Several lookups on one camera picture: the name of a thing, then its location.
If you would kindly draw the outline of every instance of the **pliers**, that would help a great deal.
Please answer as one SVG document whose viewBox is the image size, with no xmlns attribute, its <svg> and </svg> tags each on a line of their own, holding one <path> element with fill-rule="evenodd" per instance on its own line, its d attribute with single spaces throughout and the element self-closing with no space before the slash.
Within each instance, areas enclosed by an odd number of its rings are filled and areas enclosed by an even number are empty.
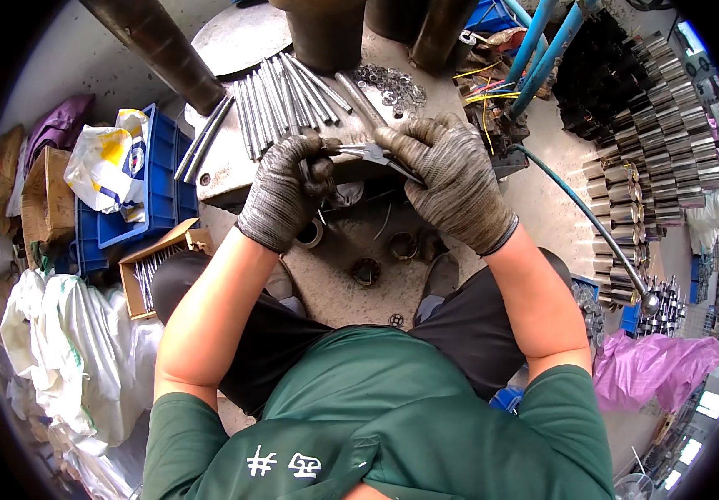
<svg viewBox="0 0 719 500">
<path fill-rule="evenodd" d="M 346 155 L 352 155 L 362 158 L 368 162 L 378 163 L 379 165 L 386 165 L 398 172 L 400 175 L 404 175 L 412 182 L 417 183 L 423 187 L 426 187 L 426 183 L 416 173 L 404 168 L 401 165 L 393 162 L 389 158 L 384 157 L 384 149 L 381 145 L 375 142 L 365 142 L 364 144 L 341 144 L 341 145 L 328 145 L 328 150 L 335 151 L 338 153 L 345 153 Z"/>
</svg>

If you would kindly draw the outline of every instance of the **box of metal rods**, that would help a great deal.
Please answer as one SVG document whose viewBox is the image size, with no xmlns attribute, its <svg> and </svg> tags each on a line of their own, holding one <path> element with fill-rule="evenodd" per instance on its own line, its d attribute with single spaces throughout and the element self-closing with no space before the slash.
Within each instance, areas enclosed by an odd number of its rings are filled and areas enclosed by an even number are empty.
<svg viewBox="0 0 719 500">
<path fill-rule="evenodd" d="M 196 217 L 188 218 L 153 245 L 120 259 L 125 304 L 132 319 L 156 316 L 151 284 L 165 260 L 183 251 L 214 254 L 209 230 L 192 227 L 197 221 Z"/>
</svg>

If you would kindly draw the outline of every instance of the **work glove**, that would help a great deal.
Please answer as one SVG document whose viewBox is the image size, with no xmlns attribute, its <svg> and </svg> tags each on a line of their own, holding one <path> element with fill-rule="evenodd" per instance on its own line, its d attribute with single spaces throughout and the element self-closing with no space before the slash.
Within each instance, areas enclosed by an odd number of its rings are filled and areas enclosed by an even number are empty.
<svg viewBox="0 0 719 500">
<path fill-rule="evenodd" d="M 334 163 L 322 155 L 323 141 L 314 130 L 291 135 L 273 145 L 259 163 L 254 184 L 234 225 L 241 233 L 277 254 L 290 246 L 312 220 L 326 195 L 334 190 Z M 310 179 L 304 181 L 298 163 L 310 160 Z"/>
<path fill-rule="evenodd" d="M 427 188 L 408 180 L 404 186 L 420 216 L 477 254 L 493 254 L 518 226 L 518 216 L 501 198 L 482 138 L 453 113 L 410 120 L 400 131 L 378 128 L 374 138 L 426 183 Z"/>
</svg>

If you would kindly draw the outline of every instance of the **pink plastic bag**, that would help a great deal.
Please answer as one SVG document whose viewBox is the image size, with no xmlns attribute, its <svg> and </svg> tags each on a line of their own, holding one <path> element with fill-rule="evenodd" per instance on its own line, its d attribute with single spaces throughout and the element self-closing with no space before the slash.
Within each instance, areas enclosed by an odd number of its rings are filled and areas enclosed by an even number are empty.
<svg viewBox="0 0 719 500">
<path fill-rule="evenodd" d="M 673 412 L 717 365 L 717 338 L 654 334 L 634 340 L 618 330 L 595 357 L 593 386 L 601 410 L 638 411 L 656 394 Z"/>
</svg>

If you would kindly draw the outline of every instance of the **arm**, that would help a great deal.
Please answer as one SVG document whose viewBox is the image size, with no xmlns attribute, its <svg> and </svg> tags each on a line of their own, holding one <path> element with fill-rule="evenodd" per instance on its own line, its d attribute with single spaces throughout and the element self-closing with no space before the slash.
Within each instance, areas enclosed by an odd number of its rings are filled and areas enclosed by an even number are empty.
<svg viewBox="0 0 719 500">
<path fill-rule="evenodd" d="M 298 179 L 298 163 L 321 146 L 316 134 L 292 136 L 265 153 L 234 229 L 168 320 L 157 353 L 154 402 L 182 392 L 217 410 L 218 385 L 278 255 L 333 186 L 328 158 L 314 161 L 310 182 Z"/>
<path fill-rule="evenodd" d="M 552 366 L 591 371 L 582 315 L 570 291 L 505 205 L 476 129 L 452 114 L 421 118 L 400 131 L 376 129 L 427 185 L 406 183 L 415 210 L 484 258 L 504 296 L 515 342 L 529 362 L 529 379 Z"/>
</svg>

